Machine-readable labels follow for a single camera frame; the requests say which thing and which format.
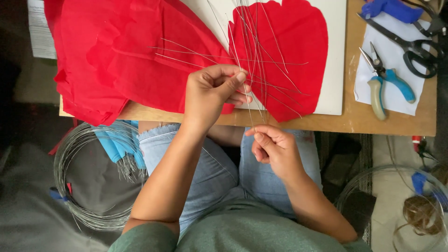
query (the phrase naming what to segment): pliers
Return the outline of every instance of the pliers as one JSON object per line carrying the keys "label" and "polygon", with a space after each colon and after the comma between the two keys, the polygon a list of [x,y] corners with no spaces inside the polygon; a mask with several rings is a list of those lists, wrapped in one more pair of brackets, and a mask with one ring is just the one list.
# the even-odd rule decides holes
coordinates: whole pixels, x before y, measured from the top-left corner
{"label": "pliers", "polygon": [[384,68],[383,61],[376,52],[372,42],[370,42],[370,50],[373,59],[361,47],[359,49],[361,50],[361,54],[364,56],[364,59],[367,61],[370,69],[375,74],[375,76],[372,77],[367,84],[370,86],[370,99],[372,102],[373,112],[379,120],[383,121],[386,119],[382,98],[384,80],[393,83],[401,91],[407,102],[411,104],[415,102],[415,94],[412,91],[412,88],[408,83],[406,83],[406,81],[396,75],[395,69]]}

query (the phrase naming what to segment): wooden table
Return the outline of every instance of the wooden table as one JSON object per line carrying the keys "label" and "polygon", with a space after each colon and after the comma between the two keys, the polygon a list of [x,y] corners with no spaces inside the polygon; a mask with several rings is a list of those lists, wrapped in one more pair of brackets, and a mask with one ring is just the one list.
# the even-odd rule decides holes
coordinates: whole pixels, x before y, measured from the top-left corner
{"label": "wooden table", "polygon": [[[358,47],[362,45],[366,29],[366,23],[356,13],[361,10],[363,4],[364,1],[362,0],[348,0],[344,106],[342,115],[312,114],[303,119],[283,123],[277,123],[273,117],[267,115],[266,118],[269,124],[288,129],[314,131],[435,136],[437,97],[437,79],[435,77],[425,82],[416,116],[388,110],[386,111],[388,118],[385,121],[379,121],[373,114],[370,105],[355,101],[353,88],[360,55]],[[60,115],[70,116],[62,111],[62,102]],[[159,109],[145,107],[135,102],[129,102],[118,119],[181,122],[182,114],[165,112]],[[259,113],[252,113],[252,120],[254,124],[263,123]],[[252,126],[247,109],[235,109],[232,114],[221,115],[217,124]]]}

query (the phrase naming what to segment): green shirt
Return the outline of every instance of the green shirt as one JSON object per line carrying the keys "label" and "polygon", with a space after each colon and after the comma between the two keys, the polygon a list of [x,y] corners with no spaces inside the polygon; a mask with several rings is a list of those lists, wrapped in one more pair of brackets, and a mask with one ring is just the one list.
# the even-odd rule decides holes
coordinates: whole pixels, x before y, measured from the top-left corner
{"label": "green shirt", "polygon": [[181,235],[160,223],[123,234],[109,252],[371,252],[362,240],[341,245],[253,200],[231,200],[209,209]]}

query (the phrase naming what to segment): hand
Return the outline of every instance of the hand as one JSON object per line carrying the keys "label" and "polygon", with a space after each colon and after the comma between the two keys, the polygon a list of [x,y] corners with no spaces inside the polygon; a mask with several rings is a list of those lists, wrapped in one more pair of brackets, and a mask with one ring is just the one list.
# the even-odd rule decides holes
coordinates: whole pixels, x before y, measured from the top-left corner
{"label": "hand", "polygon": [[243,84],[247,74],[236,65],[213,65],[191,73],[187,81],[182,124],[205,134],[218,120],[224,103],[242,105],[251,102],[252,97],[245,94],[251,92],[251,88]]}
{"label": "hand", "polygon": [[306,174],[293,134],[271,125],[257,125],[245,135],[255,138],[252,153],[257,161],[271,164],[272,171],[284,182],[297,181],[298,176]]}

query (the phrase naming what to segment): paper sheet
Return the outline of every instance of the paper sheet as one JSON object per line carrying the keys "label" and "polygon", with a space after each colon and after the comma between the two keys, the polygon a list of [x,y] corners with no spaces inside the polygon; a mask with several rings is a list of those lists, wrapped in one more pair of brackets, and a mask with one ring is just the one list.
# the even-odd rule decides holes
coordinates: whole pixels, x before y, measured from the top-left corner
{"label": "paper sheet", "polygon": [[[373,18],[373,20],[383,27],[386,27],[389,31],[400,36],[404,40],[413,41],[417,39],[428,39],[427,37],[422,35],[414,25],[402,23],[384,12]],[[427,29],[430,25],[430,23],[426,21],[419,20],[419,22],[425,29]],[[425,82],[425,79],[417,77],[411,73],[411,71],[403,61],[404,51],[399,45],[389,40],[386,36],[379,33],[373,27],[367,25],[362,49],[369,54],[370,42],[372,42],[375,46],[379,57],[383,61],[384,67],[386,69],[395,68],[397,75],[409,84],[417,98],[414,104],[409,104],[408,102],[406,102],[402,93],[394,84],[385,81],[383,85],[384,108],[415,116],[415,111],[420,101],[420,95],[423,91],[423,84]],[[424,45],[423,48],[425,50],[429,50],[428,45]],[[414,66],[418,71],[422,73],[424,73],[426,70],[423,66],[417,63],[415,63]],[[356,101],[371,104],[370,86],[367,84],[367,82],[372,77],[373,73],[369,69],[369,66],[364,57],[361,55],[359,58],[354,89]]]}
{"label": "paper sheet", "polygon": [[43,12],[42,0],[28,0],[28,20],[33,56],[56,59],[56,49]]}

